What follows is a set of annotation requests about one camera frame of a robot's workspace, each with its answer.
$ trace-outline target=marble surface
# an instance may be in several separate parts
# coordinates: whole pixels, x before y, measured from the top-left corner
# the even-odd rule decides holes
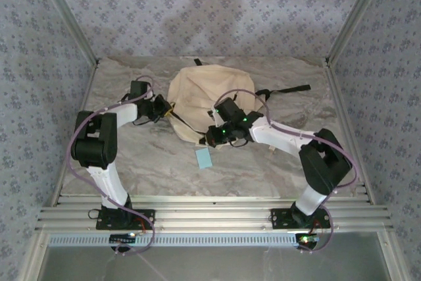
[[[152,76],[155,93],[164,96],[179,69],[194,66],[189,57],[138,57],[124,61],[103,59],[93,79],[86,109],[95,110],[118,101],[130,81],[141,74]],[[273,120],[294,128],[330,129],[344,144],[324,69],[291,57],[203,57],[204,64],[221,64],[248,72],[256,90],[282,89],[310,84],[310,91],[272,94],[268,100]],[[194,144],[180,140],[167,119],[156,124],[118,130],[116,166],[130,195],[208,195],[297,197],[306,186],[299,159],[267,145],[250,143],[242,148],[210,148],[213,167],[199,169]],[[81,174],[88,176],[82,168]],[[344,182],[352,179],[352,173]],[[66,174],[62,194],[95,194]],[[345,190],[341,195],[349,195]]]

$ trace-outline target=white cable channel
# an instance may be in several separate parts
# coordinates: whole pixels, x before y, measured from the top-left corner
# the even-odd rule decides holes
[[[114,245],[109,243],[110,234],[52,234],[50,247],[98,247]],[[150,234],[136,236],[131,246],[147,245]],[[214,234],[178,234],[165,233],[155,237],[153,247],[297,247],[293,233],[214,233]]]

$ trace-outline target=beige cloth bag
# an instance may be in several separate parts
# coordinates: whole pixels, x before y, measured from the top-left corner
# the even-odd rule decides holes
[[[188,124],[169,116],[174,131],[184,141],[199,143],[214,120],[208,111],[216,100],[231,89],[255,91],[250,75],[242,70],[220,65],[185,67],[171,81],[167,101],[175,103],[174,112]],[[227,97],[234,98],[235,92]],[[247,114],[261,108],[259,100],[248,93],[237,93],[235,103]]]

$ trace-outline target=light blue card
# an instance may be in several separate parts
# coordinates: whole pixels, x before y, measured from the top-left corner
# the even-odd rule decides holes
[[[199,163],[199,168],[204,169],[212,166],[211,154],[209,153],[208,147],[198,149],[196,151],[197,162]]]

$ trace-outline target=floral wallpaper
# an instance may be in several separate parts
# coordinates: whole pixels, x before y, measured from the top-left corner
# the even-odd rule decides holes
[[[373,0],[335,72],[376,201],[421,280],[421,0]]]
[[[324,57],[355,0],[67,2],[98,57]]]
[[[0,280],[51,195],[91,66],[50,0],[0,0]]]

